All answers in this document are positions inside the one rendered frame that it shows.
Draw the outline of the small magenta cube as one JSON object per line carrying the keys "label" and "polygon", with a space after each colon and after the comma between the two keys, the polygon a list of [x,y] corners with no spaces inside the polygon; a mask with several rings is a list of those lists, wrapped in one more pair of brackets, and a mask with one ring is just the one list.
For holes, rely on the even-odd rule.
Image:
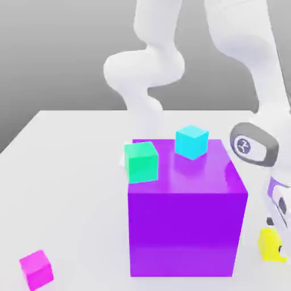
{"label": "small magenta cube", "polygon": [[43,250],[38,250],[19,260],[30,291],[35,291],[52,282],[52,266]]}

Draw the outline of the small green cube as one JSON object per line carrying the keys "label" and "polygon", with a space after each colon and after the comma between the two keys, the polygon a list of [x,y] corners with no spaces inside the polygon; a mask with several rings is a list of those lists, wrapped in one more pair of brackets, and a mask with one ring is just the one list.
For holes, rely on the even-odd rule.
{"label": "small green cube", "polygon": [[158,180],[159,154],[153,143],[126,144],[124,146],[124,168],[130,184]]}

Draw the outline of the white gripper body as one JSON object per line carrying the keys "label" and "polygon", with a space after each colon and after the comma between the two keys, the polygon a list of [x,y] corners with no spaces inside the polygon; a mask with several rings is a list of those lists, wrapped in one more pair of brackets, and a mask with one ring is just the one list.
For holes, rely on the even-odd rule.
{"label": "white gripper body", "polygon": [[282,242],[280,254],[291,259],[291,229],[287,228],[285,225],[282,226],[278,224],[275,224],[275,229],[277,230]]}

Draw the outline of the small yellow cube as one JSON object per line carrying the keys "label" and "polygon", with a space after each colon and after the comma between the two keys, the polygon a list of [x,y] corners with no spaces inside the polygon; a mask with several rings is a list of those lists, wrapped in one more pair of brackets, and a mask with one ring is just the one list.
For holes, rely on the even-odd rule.
{"label": "small yellow cube", "polygon": [[281,238],[275,228],[262,228],[258,239],[258,247],[264,261],[286,263],[287,258],[280,255]]}

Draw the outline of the small cyan cube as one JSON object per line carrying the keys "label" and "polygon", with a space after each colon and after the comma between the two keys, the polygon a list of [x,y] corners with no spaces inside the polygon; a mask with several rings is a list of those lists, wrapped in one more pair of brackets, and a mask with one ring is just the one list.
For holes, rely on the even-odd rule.
{"label": "small cyan cube", "polygon": [[175,153],[195,160],[207,152],[209,132],[196,126],[186,126],[176,132]]}

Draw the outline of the large purple box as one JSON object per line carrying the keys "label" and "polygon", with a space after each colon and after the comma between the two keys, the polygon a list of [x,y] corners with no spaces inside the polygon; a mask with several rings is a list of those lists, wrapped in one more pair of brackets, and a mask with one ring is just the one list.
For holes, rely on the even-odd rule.
{"label": "large purple box", "polygon": [[158,180],[128,187],[131,276],[232,276],[248,192],[223,143],[197,160],[153,144]]}

